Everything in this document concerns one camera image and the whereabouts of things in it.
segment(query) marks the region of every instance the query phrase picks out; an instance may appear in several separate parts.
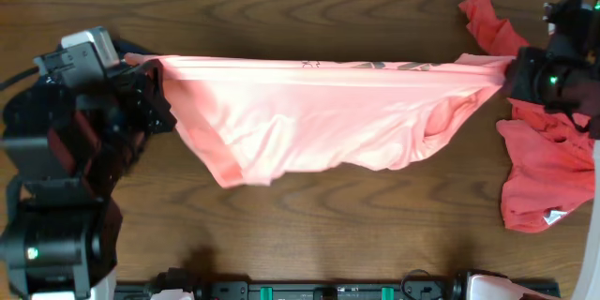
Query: black cable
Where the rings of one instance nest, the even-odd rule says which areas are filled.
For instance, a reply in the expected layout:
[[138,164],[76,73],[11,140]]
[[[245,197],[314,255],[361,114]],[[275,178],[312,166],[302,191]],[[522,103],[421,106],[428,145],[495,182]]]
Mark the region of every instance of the black cable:
[[20,80],[26,79],[31,75],[34,75],[38,73],[38,67],[32,67],[27,69],[24,72],[21,72],[13,77],[11,77],[10,79],[0,83],[0,91],[4,91],[5,89],[7,89],[8,87],[10,87],[12,84],[17,83]]
[[[412,295],[408,294],[406,292],[406,289],[404,288],[404,283],[406,281],[407,278],[409,278],[410,276],[416,274],[416,273],[421,273],[424,274],[426,276],[428,276],[429,278],[431,278],[431,274],[426,271],[426,270],[422,270],[422,269],[415,269],[412,270],[411,272],[409,272],[406,276],[404,276],[402,278],[402,280],[400,281],[400,291],[404,294],[404,296],[406,296],[409,300],[417,300],[415,299]],[[437,280],[433,280],[433,282],[440,288],[440,290],[442,291],[442,295],[440,295],[439,297],[435,298],[435,299],[431,299],[431,300],[443,300],[445,297],[445,293],[446,293],[446,289],[444,288],[443,285],[440,285],[440,283]]]

